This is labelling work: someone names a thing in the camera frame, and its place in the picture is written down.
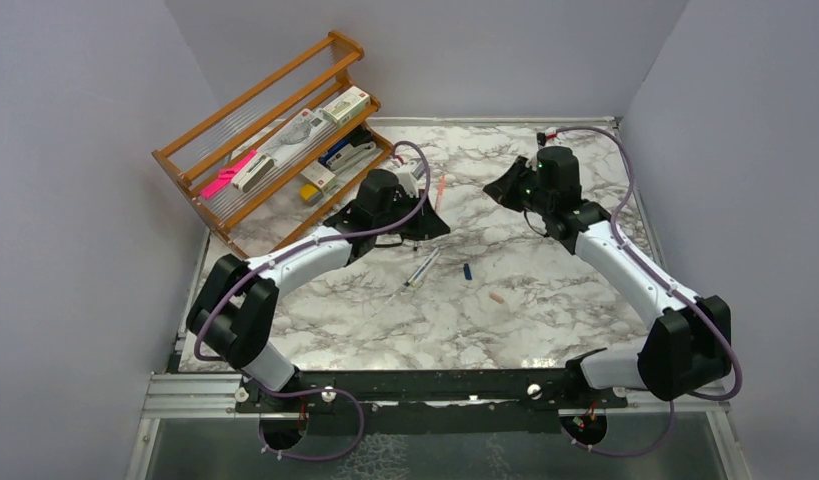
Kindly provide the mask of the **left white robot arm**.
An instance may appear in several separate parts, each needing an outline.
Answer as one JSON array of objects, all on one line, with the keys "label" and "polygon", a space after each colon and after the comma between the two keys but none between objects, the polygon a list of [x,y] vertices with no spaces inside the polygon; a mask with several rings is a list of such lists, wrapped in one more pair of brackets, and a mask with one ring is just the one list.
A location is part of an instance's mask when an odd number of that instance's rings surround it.
[{"label": "left white robot arm", "polygon": [[270,342],[279,301],[317,277],[342,269],[370,252],[381,235],[427,241],[450,233],[423,191],[408,179],[373,169],[357,196],[307,237],[246,260],[217,260],[186,319],[188,330],[226,362],[261,386],[270,407],[283,411],[298,401],[296,367]]}]

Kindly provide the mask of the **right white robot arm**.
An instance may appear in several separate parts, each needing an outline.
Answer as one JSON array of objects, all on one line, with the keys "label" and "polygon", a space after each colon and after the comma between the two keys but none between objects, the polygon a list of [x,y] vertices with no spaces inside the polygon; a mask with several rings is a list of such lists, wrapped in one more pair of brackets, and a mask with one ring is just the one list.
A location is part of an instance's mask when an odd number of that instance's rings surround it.
[{"label": "right white robot arm", "polygon": [[732,373],[729,306],[672,281],[612,224],[604,207],[585,199],[571,149],[550,146],[531,159],[519,156],[483,191],[506,209],[540,216],[547,236],[600,273],[648,330],[638,346],[568,361],[561,384],[570,404],[585,407],[611,388],[646,390],[669,401]]}]

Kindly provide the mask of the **white blue tip marker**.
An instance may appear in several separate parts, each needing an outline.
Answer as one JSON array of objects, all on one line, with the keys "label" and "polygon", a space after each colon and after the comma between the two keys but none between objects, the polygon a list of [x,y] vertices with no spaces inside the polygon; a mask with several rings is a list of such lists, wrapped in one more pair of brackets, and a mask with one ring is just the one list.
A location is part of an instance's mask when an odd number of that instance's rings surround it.
[{"label": "white blue tip marker", "polygon": [[441,255],[441,248],[436,247],[430,255],[418,266],[418,268],[409,276],[403,283],[404,288],[409,288],[418,284],[426,275],[428,270],[434,265],[435,261]]}]

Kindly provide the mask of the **orange pen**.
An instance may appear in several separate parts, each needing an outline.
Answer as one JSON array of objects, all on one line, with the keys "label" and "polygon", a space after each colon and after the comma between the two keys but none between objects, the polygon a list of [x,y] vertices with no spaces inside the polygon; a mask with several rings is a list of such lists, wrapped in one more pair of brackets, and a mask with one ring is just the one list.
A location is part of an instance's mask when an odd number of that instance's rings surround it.
[{"label": "orange pen", "polygon": [[435,198],[435,204],[434,204],[434,209],[435,209],[436,212],[438,212],[440,210],[440,208],[441,208],[445,188],[446,188],[446,175],[442,174],[440,179],[439,179],[439,182],[438,182],[436,198]]}]

